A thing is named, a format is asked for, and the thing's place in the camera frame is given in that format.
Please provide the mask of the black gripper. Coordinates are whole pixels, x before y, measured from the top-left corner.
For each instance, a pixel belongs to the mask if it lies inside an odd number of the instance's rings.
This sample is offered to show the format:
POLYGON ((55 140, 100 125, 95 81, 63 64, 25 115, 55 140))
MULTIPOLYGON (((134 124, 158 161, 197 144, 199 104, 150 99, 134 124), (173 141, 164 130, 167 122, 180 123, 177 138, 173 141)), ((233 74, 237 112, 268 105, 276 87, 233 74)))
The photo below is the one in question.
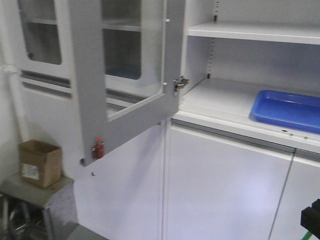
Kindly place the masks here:
POLYGON ((320 199, 301 211, 300 225, 312 234, 320 233, 320 199))

